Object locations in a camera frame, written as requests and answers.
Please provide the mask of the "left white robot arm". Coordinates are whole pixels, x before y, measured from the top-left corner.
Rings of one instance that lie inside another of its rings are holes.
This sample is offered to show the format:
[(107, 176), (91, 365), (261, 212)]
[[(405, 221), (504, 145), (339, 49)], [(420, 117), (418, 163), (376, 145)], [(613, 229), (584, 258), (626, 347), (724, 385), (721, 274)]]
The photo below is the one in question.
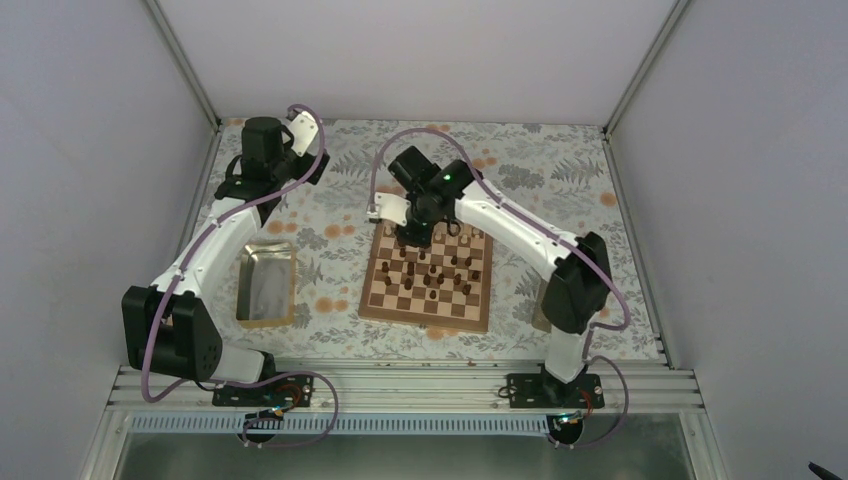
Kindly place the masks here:
[(236, 383), (255, 405), (276, 396), (279, 380), (269, 371), (269, 356), (226, 344), (210, 303), (281, 197), (320, 179), (329, 160), (322, 136), (320, 120), (304, 108), (286, 119), (244, 122), (241, 152), (227, 165), (200, 231), (150, 285), (132, 286), (122, 298), (133, 368), (185, 381)]

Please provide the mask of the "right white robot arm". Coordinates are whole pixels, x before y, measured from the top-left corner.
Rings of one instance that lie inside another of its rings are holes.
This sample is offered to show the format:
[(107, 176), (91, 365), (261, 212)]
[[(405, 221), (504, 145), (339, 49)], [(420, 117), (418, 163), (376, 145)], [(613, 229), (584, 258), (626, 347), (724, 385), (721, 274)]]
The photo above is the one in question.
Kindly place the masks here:
[(593, 232), (578, 236), (543, 222), (464, 160), (441, 168), (409, 147), (388, 170), (405, 193), (372, 191), (368, 215), (395, 223), (403, 243), (429, 246), (440, 222), (469, 225), (518, 254), (546, 281), (541, 309), (551, 333), (541, 391), (552, 406), (570, 404), (588, 367), (590, 322), (612, 291), (605, 241)]

